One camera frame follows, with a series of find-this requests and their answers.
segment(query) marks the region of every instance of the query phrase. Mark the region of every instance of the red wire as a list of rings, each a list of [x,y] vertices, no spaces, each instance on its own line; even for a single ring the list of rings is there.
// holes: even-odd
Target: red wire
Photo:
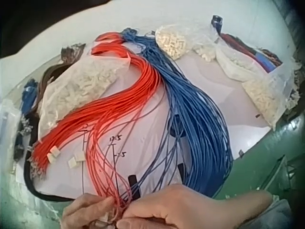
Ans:
[[[161,83],[161,77],[144,58],[118,44],[122,43],[118,33],[107,33],[97,39],[101,41],[111,39],[113,41],[100,43],[94,47],[92,49],[93,55],[102,55],[111,51],[121,58],[130,57],[131,64],[141,70],[140,78],[130,88],[106,98],[92,101],[66,115],[48,135],[42,138],[42,142],[36,145],[32,159],[37,163],[38,168],[46,172],[49,165],[47,154],[50,149],[53,146],[62,149],[76,138],[84,135],[84,133],[78,133],[80,129],[84,126],[90,127],[91,130],[89,130],[86,147],[86,160],[94,188],[98,195],[104,197],[113,196],[116,199],[117,206],[125,208],[130,203],[132,194],[128,182],[116,171],[115,164],[119,157],[116,158],[114,165],[112,165],[106,158],[108,150],[103,152],[98,142],[107,132],[118,126],[123,126],[118,134],[125,128],[130,127],[125,142],[127,141],[137,120],[147,115],[141,116],[141,112],[156,92]],[[113,127],[115,121],[130,114],[132,114],[132,118],[129,121]],[[113,176],[116,176],[122,183],[124,190],[126,190],[127,200],[123,200],[120,197],[120,193],[113,182]]]

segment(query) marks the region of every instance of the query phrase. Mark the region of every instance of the human hand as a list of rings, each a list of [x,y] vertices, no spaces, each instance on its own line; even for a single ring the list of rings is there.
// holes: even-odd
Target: human hand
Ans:
[[[171,185],[143,197],[126,209],[118,229],[233,229],[256,217],[272,196],[256,191],[228,200],[214,200],[183,185]]]
[[[113,209],[114,199],[84,194],[66,207],[62,214],[61,229],[93,229],[91,223]]]

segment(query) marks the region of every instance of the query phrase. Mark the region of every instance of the clear plastic bag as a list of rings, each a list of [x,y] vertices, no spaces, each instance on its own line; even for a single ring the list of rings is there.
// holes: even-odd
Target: clear plastic bag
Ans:
[[[211,62],[216,58],[216,44],[219,35],[216,29],[210,25],[202,30],[200,39],[194,42],[193,50],[200,55],[205,61]]]
[[[267,75],[254,59],[228,46],[217,45],[216,58],[224,73],[233,80],[246,82]]]
[[[266,77],[257,77],[242,85],[266,122],[275,129],[286,110],[294,85],[292,63],[285,62]]]
[[[13,102],[4,99],[0,104],[0,167],[1,171],[11,173],[13,170],[13,154],[21,111]]]
[[[155,32],[156,42],[173,60],[179,59],[195,48],[208,48],[214,43],[218,34],[212,26],[197,23],[171,24],[159,27]]]
[[[70,111],[98,99],[129,65],[130,58],[87,56],[68,68],[44,93],[39,140]]]

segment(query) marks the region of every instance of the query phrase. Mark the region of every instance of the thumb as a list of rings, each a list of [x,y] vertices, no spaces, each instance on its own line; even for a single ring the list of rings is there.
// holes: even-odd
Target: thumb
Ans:
[[[140,218],[121,219],[117,222],[116,227],[118,229],[174,229],[165,224]]]

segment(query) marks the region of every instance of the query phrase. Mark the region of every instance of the blue wire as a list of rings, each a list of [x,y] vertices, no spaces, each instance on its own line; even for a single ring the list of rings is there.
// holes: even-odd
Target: blue wire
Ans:
[[[227,126],[219,108],[206,93],[190,83],[158,47],[154,37],[137,36],[137,31],[130,28],[125,29],[122,36],[126,42],[140,45],[140,55],[158,70],[165,84],[170,107],[166,119],[168,128],[164,128],[155,159],[138,183],[132,186],[132,192],[138,190],[148,175],[163,164],[164,170],[153,191],[159,190],[175,158],[175,170],[167,183],[169,184],[176,172],[179,145],[183,163],[185,164],[186,154],[189,154],[191,161],[189,171],[184,170],[183,184],[212,197],[225,182],[233,163]],[[175,143],[170,149],[170,135],[166,129],[175,130]],[[184,135],[190,148],[189,152],[182,150],[181,139]],[[158,162],[164,147],[165,158]]]
[[[31,110],[35,102],[37,96],[37,85],[38,83],[34,79],[29,79],[24,85],[21,103],[21,113],[23,115],[27,114]]]
[[[21,114],[26,115],[32,109],[37,96],[38,83],[34,79],[29,79],[24,85],[22,97],[21,97]],[[23,129],[22,123],[19,125],[19,131]],[[23,156],[23,136],[21,133],[17,133],[15,147],[14,147],[14,160],[18,161]]]

